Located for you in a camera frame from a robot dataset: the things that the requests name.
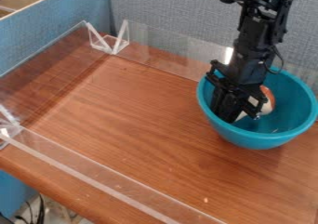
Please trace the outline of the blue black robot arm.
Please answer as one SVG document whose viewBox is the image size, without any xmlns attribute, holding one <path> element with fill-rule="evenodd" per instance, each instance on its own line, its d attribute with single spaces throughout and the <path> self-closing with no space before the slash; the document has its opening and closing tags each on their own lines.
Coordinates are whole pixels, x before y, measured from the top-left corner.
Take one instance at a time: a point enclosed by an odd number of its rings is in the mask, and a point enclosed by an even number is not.
<svg viewBox="0 0 318 224">
<path fill-rule="evenodd" d="M 241 114 L 256 119 L 268 102 L 260 86 L 273 59 L 280 57 L 276 45 L 287 33 L 287 18 L 292 0 L 220 0 L 241 6 L 237 39 L 227 64 L 211 61 L 205 80 L 213 85 L 209 109 L 227 123 Z"/>
</svg>

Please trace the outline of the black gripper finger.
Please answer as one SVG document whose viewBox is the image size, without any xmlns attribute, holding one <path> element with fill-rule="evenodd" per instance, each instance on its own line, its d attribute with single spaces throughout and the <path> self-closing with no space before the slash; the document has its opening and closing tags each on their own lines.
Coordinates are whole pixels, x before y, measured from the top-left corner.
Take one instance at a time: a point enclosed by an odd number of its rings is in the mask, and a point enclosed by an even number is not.
<svg viewBox="0 0 318 224">
<path fill-rule="evenodd" d="M 243 104 L 248 96 L 239 90 L 225 90 L 220 87 L 213 89 L 209 109 L 225 122 L 233 123 L 243 111 Z"/>
<path fill-rule="evenodd" d="M 249 117 L 256 120 L 263 113 L 263 103 L 249 96 L 241 103 L 239 118 Z"/>
</svg>

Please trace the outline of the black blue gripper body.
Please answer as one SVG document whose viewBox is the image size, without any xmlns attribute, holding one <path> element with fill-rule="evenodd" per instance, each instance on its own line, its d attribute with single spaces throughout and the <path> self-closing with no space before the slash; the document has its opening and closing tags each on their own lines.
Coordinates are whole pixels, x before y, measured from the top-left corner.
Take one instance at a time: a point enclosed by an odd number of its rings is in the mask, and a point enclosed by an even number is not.
<svg viewBox="0 0 318 224">
<path fill-rule="evenodd" d="M 233 0 L 241 4 L 237 23 L 237 39 L 228 64 L 215 59 L 205 74 L 221 97 L 231 93 L 239 98 L 252 97 L 264 102 L 260 85 L 267 73 L 273 73 L 271 64 L 279 56 L 276 44 L 287 33 L 287 18 L 292 0 Z"/>
</svg>

